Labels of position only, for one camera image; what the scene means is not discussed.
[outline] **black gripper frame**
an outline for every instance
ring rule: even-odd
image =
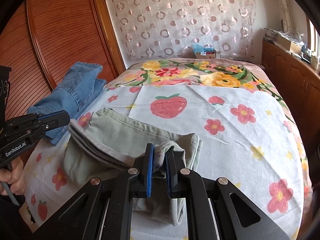
[[[132,198],[147,198],[151,149],[147,144],[145,156],[134,162],[136,174],[127,169],[114,179],[89,181],[31,239],[129,240]],[[290,239],[229,180],[205,179],[185,169],[171,149],[165,154],[165,167],[169,197],[186,199],[189,240],[217,240],[217,235],[220,240]]]

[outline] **human hand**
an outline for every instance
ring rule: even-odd
[[[0,181],[8,183],[13,194],[22,195],[26,191],[27,182],[24,176],[23,162],[20,157],[11,162],[12,171],[0,169]],[[0,195],[7,195],[8,193],[0,183]]]

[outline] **floral blanket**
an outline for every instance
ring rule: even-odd
[[[312,200],[312,187],[309,177],[308,160],[299,130],[286,103],[261,68],[254,64],[226,59],[209,59],[204,61],[199,59],[172,58],[147,61],[132,65],[117,79],[108,83],[106,88],[112,90],[119,86],[162,86],[176,84],[242,88],[249,90],[251,93],[259,90],[272,95],[282,106],[287,117],[284,125],[293,133],[297,143],[304,181],[304,213],[309,211]]]

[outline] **wooden door frame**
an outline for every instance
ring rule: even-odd
[[[102,34],[107,44],[112,63],[115,66],[117,74],[120,75],[126,70],[126,68],[116,39],[116,34],[113,29],[106,0],[102,0],[103,8],[102,5],[97,2],[97,0],[93,0],[93,2],[95,5],[95,10],[97,12]]]

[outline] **curtain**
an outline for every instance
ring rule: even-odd
[[[281,12],[282,12],[282,20],[281,20],[281,26],[283,28],[283,31],[285,33],[291,33],[295,35],[292,19],[290,16],[289,11],[289,0],[279,0]]]

